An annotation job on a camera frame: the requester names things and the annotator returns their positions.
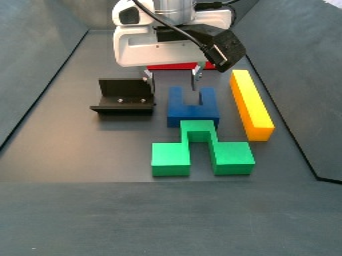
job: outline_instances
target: blue block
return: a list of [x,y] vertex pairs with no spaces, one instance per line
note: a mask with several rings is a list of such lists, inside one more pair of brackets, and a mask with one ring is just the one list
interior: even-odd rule
[[216,92],[213,88],[200,88],[198,105],[184,105],[182,88],[180,86],[169,87],[166,127],[178,127],[180,120],[212,120],[217,128],[218,118]]

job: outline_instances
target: green block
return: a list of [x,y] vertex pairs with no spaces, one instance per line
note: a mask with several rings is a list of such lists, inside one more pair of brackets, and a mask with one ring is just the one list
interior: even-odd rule
[[188,176],[188,146],[182,143],[153,143],[150,165],[153,176]]
[[152,175],[189,175],[189,142],[206,142],[214,175],[249,174],[255,165],[247,142],[218,142],[210,120],[180,121],[180,143],[152,144]]

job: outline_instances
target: toy block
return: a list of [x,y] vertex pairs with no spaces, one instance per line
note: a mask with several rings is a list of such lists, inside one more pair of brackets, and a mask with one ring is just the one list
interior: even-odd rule
[[232,70],[229,85],[249,141],[267,141],[273,124],[247,70]]
[[182,143],[152,144],[152,175],[188,176],[189,151]]
[[255,165],[247,142],[218,142],[212,120],[181,120],[180,143],[152,144],[152,175],[188,176],[190,142],[206,142],[214,175],[249,174]]
[[184,105],[182,88],[169,87],[166,127],[178,127],[180,120],[212,120],[218,125],[218,109],[214,89],[202,87],[198,90],[198,105]]

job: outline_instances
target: yellow block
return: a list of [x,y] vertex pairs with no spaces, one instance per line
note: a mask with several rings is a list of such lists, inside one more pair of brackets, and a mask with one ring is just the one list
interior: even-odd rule
[[249,141],[267,141],[275,129],[247,70],[232,70],[229,85]]

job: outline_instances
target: white robot body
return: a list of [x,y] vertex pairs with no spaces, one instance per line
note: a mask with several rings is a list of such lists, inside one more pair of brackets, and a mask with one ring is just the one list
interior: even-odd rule
[[[138,2],[154,12],[152,0]],[[113,33],[113,52],[116,62],[122,67],[146,66],[206,61],[202,52],[189,40],[157,42],[157,22],[138,9],[138,24],[121,24],[118,13],[126,8],[136,7],[132,1],[121,0],[112,11],[113,22],[117,25]],[[184,25],[206,24],[228,29],[230,26],[230,11],[214,10],[194,13],[194,18]]]

